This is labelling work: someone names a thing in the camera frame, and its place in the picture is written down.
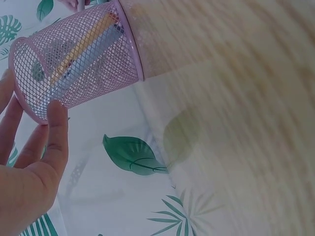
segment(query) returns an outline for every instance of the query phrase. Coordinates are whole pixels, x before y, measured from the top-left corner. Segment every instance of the pink mesh pen holder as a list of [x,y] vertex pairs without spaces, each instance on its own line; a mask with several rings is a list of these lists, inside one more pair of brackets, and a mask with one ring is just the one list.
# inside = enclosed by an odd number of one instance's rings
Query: pink mesh pen holder
[[29,38],[18,38],[9,54],[15,94],[38,123],[47,106],[68,108],[143,80],[126,16],[115,0],[76,13]]

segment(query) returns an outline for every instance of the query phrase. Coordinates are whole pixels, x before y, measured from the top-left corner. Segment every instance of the pen holder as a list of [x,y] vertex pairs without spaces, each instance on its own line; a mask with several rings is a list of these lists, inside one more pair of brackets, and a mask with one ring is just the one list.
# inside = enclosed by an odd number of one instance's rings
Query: pen holder
[[143,80],[134,38],[117,0],[16,39],[9,68],[16,97],[40,124],[47,123],[52,100],[71,108]]

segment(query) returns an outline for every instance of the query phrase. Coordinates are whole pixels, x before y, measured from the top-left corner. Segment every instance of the finger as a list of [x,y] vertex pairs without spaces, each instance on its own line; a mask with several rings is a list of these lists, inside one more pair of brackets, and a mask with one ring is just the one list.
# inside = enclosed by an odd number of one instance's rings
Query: finger
[[14,164],[14,168],[25,168],[28,165],[39,161],[44,146],[48,139],[48,126],[39,125],[35,128],[27,143],[24,145],[18,159]]
[[0,114],[8,105],[14,89],[13,73],[6,70],[0,81]]
[[77,2],[73,2],[73,3],[65,2],[64,4],[70,11],[73,11],[73,12],[78,11],[78,3]]
[[22,113],[18,99],[12,97],[0,122],[0,165],[6,165],[8,161]]
[[41,161],[50,165],[60,180],[68,161],[68,112],[59,101],[52,101],[48,105],[47,117],[49,136]]

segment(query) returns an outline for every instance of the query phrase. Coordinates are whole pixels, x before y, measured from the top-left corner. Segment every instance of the yellow pencil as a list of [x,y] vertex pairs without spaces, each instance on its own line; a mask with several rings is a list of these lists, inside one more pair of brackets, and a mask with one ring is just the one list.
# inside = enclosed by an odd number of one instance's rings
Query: yellow pencil
[[86,48],[93,43],[107,28],[116,22],[116,17],[114,14],[106,14],[101,20],[99,20],[91,30],[78,42],[71,52],[65,57],[65,59],[60,63],[51,76],[50,85],[54,85],[55,82],[61,78],[63,73],[68,68],[69,64],[75,61],[79,55],[81,55]]

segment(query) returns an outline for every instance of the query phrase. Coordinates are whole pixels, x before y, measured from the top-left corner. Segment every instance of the hand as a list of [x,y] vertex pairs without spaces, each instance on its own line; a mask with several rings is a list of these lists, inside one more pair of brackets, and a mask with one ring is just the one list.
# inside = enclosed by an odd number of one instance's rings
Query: hand
[[18,235],[51,208],[68,160],[67,109],[52,101],[49,125],[37,126],[14,167],[5,166],[23,112],[12,97],[13,88],[13,74],[7,70],[0,81],[0,113],[7,106],[0,123],[0,235],[4,236]]
[[[78,0],[58,0],[62,2],[70,11],[78,11]],[[91,0],[85,0],[85,6],[90,5]]]

